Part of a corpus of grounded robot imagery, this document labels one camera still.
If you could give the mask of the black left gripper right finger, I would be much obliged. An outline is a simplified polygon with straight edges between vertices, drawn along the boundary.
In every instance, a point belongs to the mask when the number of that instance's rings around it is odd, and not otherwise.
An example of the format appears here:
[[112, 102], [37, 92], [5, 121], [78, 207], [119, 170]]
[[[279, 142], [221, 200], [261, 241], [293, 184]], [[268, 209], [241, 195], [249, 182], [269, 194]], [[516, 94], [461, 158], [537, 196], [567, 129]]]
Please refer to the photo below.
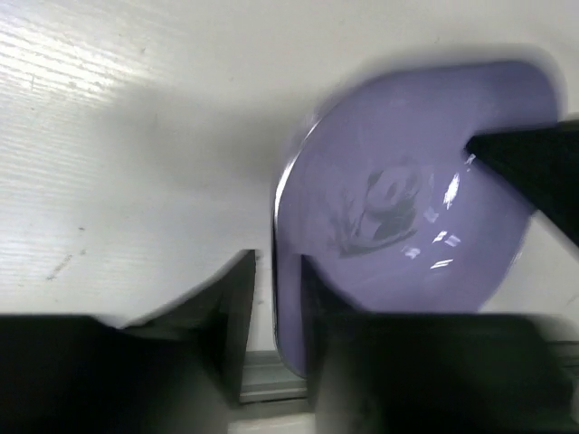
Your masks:
[[552, 317], [386, 314], [301, 261], [318, 433], [575, 433], [578, 342]]

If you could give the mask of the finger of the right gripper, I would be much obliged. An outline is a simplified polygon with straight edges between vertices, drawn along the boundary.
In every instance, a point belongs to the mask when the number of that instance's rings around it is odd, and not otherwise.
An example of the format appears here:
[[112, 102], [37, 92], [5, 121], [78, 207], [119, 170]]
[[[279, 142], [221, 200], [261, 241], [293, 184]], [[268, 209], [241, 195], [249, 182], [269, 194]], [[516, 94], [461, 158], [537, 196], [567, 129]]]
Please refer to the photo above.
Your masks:
[[577, 119], [476, 135], [465, 149], [578, 244]]

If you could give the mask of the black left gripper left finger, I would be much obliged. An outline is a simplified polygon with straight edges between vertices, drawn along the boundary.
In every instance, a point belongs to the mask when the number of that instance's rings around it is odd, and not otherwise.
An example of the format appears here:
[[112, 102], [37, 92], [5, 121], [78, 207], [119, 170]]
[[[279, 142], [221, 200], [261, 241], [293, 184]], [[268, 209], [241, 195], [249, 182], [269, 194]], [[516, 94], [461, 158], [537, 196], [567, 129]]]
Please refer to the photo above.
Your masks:
[[135, 325], [1, 318], [4, 433], [224, 433], [240, 401], [257, 270], [243, 250]]

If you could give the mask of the purple panda plate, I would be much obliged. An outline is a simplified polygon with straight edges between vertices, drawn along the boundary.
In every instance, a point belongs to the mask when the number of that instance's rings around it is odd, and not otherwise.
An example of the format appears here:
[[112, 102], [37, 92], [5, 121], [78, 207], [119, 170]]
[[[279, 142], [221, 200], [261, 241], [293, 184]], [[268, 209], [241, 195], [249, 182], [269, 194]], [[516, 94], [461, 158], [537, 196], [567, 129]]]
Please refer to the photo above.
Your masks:
[[552, 81], [527, 61], [391, 71], [319, 111], [273, 201], [276, 340], [287, 366], [306, 371], [303, 257], [368, 310], [480, 310], [533, 209], [465, 145], [558, 117]]

